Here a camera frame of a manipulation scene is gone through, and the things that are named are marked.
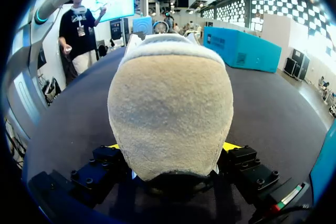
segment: man's left hand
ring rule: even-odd
[[[101,10],[100,10],[100,17],[104,16],[106,13],[106,7],[103,7]]]

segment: large display screen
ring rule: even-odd
[[[82,5],[90,9],[95,19],[100,8],[106,7],[106,13],[100,22],[134,15],[134,0],[83,0]]]

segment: black platform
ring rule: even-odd
[[[107,96],[124,48],[108,54],[81,74],[54,101],[41,118],[24,163],[24,181],[52,169],[69,178],[100,145],[115,144],[108,120]],[[306,180],[320,152],[326,128],[308,102],[276,73],[227,67],[234,94],[234,117],[227,142],[248,144],[281,178]],[[234,189],[235,203],[242,209],[241,223],[254,211]],[[206,218],[222,221],[232,214],[230,193],[210,190],[184,205],[164,205],[132,185],[116,186],[96,209],[120,220],[179,222]]]

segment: blue light strip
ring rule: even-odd
[[[36,12],[36,17],[37,17],[38,21],[40,21],[40,22],[45,22],[45,21],[47,21],[47,18],[46,18],[46,19],[41,19],[41,18],[38,16],[38,11],[39,11],[39,10],[37,10],[37,12]]]

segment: blue crate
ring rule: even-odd
[[[275,73],[281,47],[238,30],[205,27],[203,45],[217,52],[233,68]]]

